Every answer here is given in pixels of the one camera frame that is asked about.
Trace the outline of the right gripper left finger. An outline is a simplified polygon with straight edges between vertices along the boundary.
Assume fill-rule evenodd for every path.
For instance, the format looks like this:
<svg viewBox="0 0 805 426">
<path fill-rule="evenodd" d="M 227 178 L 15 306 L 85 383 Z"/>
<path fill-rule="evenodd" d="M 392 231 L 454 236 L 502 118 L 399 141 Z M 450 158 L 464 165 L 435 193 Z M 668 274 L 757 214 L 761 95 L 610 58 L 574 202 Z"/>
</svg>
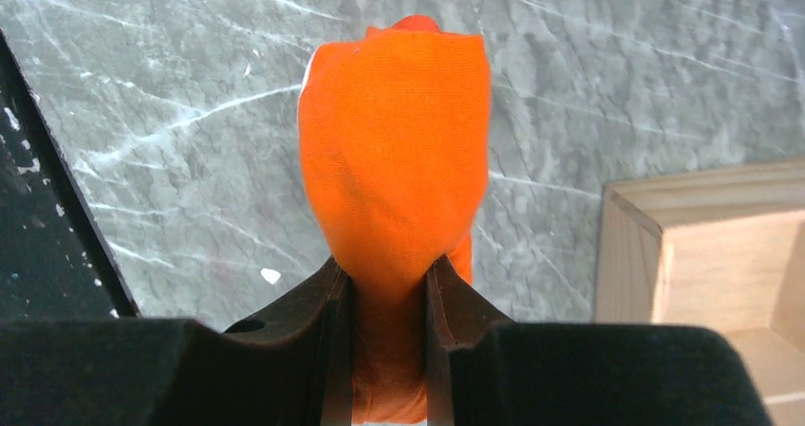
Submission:
<svg viewBox="0 0 805 426">
<path fill-rule="evenodd" d="M 327 261 L 223 332 L 188 319 L 1 325 L 5 425 L 347 425 L 351 285 Z"/>
</svg>

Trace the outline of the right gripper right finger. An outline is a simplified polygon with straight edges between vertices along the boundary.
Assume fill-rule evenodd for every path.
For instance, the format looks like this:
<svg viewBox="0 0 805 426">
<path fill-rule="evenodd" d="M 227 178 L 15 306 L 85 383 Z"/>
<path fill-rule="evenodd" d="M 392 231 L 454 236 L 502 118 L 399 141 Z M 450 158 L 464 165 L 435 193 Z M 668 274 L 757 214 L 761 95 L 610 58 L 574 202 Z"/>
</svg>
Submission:
<svg viewBox="0 0 805 426">
<path fill-rule="evenodd" d="M 768 425 L 739 354 L 701 327 L 518 323 L 450 261 L 426 275 L 432 425 Z"/>
</svg>

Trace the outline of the orange underwear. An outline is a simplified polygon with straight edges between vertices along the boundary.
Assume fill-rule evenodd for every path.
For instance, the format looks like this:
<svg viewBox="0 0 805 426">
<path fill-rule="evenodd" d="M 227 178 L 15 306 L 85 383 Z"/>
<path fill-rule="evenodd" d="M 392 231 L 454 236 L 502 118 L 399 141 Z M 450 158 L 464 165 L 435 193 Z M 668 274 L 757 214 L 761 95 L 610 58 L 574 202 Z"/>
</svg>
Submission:
<svg viewBox="0 0 805 426">
<path fill-rule="evenodd" d="M 355 424 L 426 417 L 425 276 L 472 278 L 487 188 L 492 74 L 483 37 L 425 15 L 312 54 L 297 109 L 305 193 L 354 286 Z"/>
</svg>

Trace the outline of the wooden compartment tray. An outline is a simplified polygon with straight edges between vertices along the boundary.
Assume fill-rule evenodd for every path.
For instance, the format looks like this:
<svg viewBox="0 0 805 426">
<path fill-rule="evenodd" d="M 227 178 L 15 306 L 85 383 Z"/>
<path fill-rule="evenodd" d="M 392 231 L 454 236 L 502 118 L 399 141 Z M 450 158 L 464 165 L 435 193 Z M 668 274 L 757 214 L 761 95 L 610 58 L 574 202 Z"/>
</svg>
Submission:
<svg viewBox="0 0 805 426">
<path fill-rule="evenodd" d="M 804 161 L 609 184 L 593 318 L 687 324 L 738 350 L 777 425 L 804 421 Z"/>
</svg>

